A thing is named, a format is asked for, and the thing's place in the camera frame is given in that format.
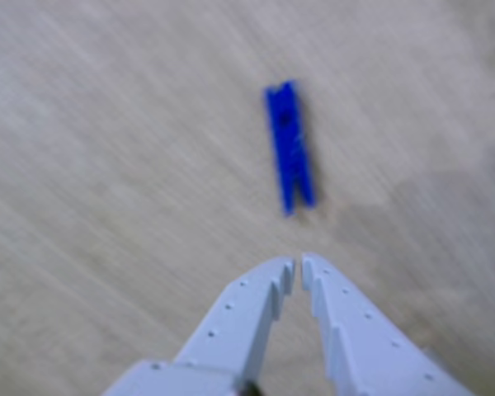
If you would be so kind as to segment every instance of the wooden floor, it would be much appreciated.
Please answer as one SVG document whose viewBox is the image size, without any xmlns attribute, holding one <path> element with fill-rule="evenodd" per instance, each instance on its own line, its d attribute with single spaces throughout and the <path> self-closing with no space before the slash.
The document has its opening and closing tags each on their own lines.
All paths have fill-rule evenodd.
<svg viewBox="0 0 495 396">
<path fill-rule="evenodd" d="M 262 105 L 287 78 L 322 198 L 293 219 Z M 0 1 L 0 396 L 98 395 L 305 250 L 495 395 L 495 0 Z M 308 304 L 268 394 L 332 394 Z"/>
</svg>

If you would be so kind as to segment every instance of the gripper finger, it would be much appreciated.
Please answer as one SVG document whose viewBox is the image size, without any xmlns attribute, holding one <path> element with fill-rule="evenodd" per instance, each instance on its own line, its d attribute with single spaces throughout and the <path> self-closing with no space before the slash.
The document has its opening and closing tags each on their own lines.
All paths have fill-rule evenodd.
<svg viewBox="0 0 495 396">
<path fill-rule="evenodd" d="M 232 373 L 256 380 L 271 324 L 291 293 L 292 258 L 277 257 L 231 282 L 214 302 L 174 363 Z"/>
<path fill-rule="evenodd" d="M 304 254 L 302 275 L 319 321 L 326 376 L 337 395 L 472 395 L 326 259 Z"/>
</svg>

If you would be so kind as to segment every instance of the clothespin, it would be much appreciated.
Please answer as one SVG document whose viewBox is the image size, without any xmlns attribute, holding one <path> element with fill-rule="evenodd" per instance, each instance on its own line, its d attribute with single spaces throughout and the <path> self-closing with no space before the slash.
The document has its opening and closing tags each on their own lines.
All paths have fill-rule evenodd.
<svg viewBox="0 0 495 396">
<path fill-rule="evenodd" d="M 294 83 L 288 81 L 280 87 L 267 88 L 266 105 L 285 215 L 294 213 L 295 185 L 298 186 L 304 203 L 313 208 L 316 200 Z"/>
</svg>

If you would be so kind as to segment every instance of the blue clothespin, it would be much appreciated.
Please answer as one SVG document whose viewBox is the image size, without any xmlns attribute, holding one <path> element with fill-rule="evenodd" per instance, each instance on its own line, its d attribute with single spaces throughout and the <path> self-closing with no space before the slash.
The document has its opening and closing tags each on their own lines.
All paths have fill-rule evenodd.
<svg viewBox="0 0 495 396">
<path fill-rule="evenodd" d="M 294 213 L 295 185 L 299 187 L 304 203 L 313 208 L 316 200 L 301 128 L 299 100 L 294 84 L 289 81 L 280 87 L 267 88 L 266 105 L 276 152 L 285 215 Z"/>
</svg>

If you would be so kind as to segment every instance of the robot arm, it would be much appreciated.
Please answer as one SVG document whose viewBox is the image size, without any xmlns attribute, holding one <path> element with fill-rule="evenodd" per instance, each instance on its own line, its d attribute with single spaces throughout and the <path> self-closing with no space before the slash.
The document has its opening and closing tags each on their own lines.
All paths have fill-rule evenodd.
<svg viewBox="0 0 495 396">
<path fill-rule="evenodd" d="M 230 283 L 172 363 L 141 361 L 104 396 L 255 395 L 273 320 L 292 289 L 289 257 Z M 326 259 L 303 255 L 326 376 L 340 396 L 472 396 Z"/>
<path fill-rule="evenodd" d="M 294 274 L 293 259 L 278 257 L 231 282 L 172 363 L 141 361 L 104 396 L 255 394 L 271 323 Z"/>
</svg>

